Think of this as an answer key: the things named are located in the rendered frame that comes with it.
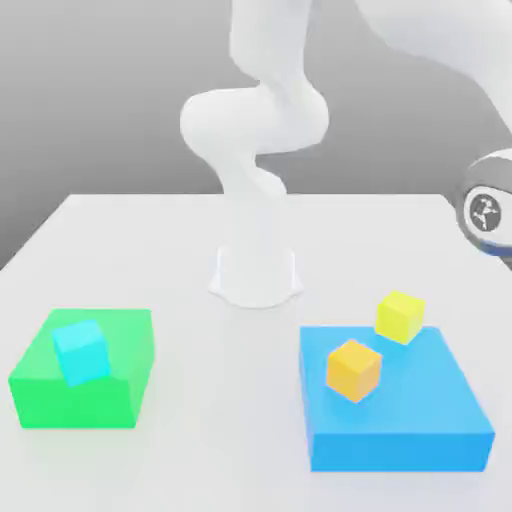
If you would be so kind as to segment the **large green box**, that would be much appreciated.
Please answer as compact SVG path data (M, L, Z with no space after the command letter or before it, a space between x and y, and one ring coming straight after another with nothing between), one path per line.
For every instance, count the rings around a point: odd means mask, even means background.
M70 387L60 368L52 331L94 320L106 337L111 373ZM136 425L155 356L148 309L52 310L11 371L8 383L24 428L132 428Z

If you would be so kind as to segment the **small orange cube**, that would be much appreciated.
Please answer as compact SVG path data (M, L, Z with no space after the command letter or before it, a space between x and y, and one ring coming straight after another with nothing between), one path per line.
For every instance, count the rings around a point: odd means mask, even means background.
M380 382L382 355L355 339L329 353L326 385L352 403L359 403Z

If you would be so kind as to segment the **small cyan cube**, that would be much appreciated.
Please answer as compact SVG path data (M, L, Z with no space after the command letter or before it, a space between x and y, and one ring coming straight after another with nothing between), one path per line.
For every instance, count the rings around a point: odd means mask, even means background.
M107 340L96 320L87 319L53 329L52 341L69 387L111 374Z

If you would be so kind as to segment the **large blue box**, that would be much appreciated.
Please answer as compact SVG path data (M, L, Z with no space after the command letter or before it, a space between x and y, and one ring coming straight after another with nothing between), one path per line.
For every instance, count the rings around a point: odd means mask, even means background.
M382 356L359 403L326 385L327 358L355 339ZM310 468L316 472L481 472L495 430L441 331L407 345L368 326L304 326L299 371Z

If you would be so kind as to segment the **small yellow cube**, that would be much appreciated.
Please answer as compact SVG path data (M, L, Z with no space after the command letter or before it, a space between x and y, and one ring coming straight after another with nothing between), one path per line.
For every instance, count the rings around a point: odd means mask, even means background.
M425 301L391 291L378 304L375 331L378 335L408 345L423 325Z

